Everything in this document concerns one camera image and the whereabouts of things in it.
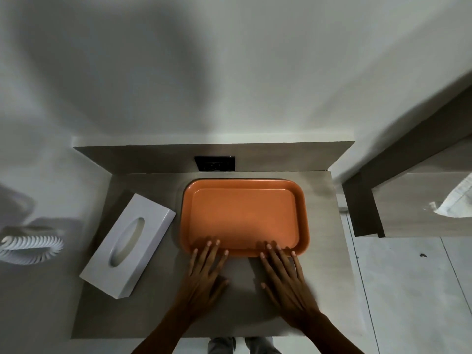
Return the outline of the person's right forearm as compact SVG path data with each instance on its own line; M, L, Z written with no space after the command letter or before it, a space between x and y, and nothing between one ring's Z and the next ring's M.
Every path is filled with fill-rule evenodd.
M321 354L364 354L320 312L305 316L300 328Z

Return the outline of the orange plastic tray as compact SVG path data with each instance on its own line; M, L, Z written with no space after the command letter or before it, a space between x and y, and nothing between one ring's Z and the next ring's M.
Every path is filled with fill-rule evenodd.
M180 244L191 253L220 241L233 257L258 257L266 244L306 252L310 231L302 188L286 179L197 179L182 197Z

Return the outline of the white cloth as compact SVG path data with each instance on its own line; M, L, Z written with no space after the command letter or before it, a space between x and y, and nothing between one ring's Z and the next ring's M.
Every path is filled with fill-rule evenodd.
M431 202L429 208L448 218L472 218L472 172L451 190L443 202Z

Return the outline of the person's left hand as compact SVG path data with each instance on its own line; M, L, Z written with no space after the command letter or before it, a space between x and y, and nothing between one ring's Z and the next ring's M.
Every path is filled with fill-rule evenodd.
M179 291L177 292L176 298L174 300L172 307L180 307L188 309L195 314L199 314L198 318L203 316L216 302L216 300L221 296L225 288L221 288L216 292L213 292L213 284L216 277L207 276L207 255L208 255L208 245L202 250L199 250L199 269L200 273L195 278L190 279L187 273L184 275L182 284ZM225 261L228 258L228 250L223 252L221 257L222 267Z

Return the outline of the person's left forearm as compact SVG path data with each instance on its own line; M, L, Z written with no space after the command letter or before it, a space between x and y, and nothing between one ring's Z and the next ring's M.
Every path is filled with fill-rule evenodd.
M183 334L198 316L198 313L188 309L172 307L131 354L172 354Z

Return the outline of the person's right hand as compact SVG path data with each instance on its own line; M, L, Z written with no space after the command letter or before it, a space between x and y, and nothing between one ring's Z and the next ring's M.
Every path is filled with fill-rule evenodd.
M266 271L267 250L260 253L260 259L266 273L267 279L265 283L274 285L278 293L279 299L270 299L277 309L280 316L293 328L301 331L300 325L305 316L312 315L315 312L320 312L316 303L315 297L305 282L300 282L296 277L295 265L290 256L288 256L291 267L291 285L274 285Z

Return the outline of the black wall socket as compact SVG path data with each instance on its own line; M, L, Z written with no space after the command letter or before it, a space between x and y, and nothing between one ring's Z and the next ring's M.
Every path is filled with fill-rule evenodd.
M235 156L195 156L199 172L235 172Z

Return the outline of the white tissue box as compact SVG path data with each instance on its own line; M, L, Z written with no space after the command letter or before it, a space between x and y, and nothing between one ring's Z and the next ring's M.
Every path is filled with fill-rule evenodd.
M129 297L176 213L134 194L80 278L114 299Z

